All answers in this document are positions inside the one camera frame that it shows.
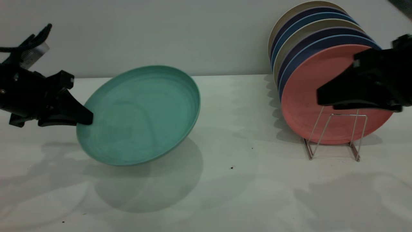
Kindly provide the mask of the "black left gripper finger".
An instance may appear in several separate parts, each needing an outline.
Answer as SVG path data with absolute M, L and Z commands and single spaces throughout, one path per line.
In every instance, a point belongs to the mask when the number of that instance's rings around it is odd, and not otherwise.
M 93 113 L 78 102 L 68 90 L 58 93 L 46 104 L 38 116 L 38 126 L 91 125 Z
M 74 86 L 74 75 L 61 70 L 55 75 L 48 77 L 48 100 L 67 97 L 74 99 L 68 91 Z

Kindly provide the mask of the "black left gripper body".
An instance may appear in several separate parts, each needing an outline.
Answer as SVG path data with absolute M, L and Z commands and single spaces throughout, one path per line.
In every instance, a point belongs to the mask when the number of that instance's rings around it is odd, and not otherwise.
M 22 128 L 39 114 L 47 92 L 46 77 L 10 64 L 0 68 L 0 106 L 11 113 L 9 124 Z

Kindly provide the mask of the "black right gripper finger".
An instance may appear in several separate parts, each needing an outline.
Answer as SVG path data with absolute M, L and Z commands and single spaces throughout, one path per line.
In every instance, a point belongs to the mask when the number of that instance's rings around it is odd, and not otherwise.
M 317 89 L 319 105 L 390 105 L 394 99 L 384 76 L 375 70 L 348 68 Z
M 333 103 L 335 110 L 360 110 L 360 109 L 375 109 L 392 112 L 403 111 L 403 101 L 383 101 L 379 103 L 373 102 L 356 102 L 356 101 L 336 101 Z

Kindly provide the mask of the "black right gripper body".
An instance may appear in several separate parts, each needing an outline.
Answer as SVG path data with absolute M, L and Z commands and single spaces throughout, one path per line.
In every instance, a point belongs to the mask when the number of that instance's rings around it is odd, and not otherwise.
M 390 49 L 355 54 L 354 71 L 356 104 L 411 106 L 411 35 L 395 39 Z

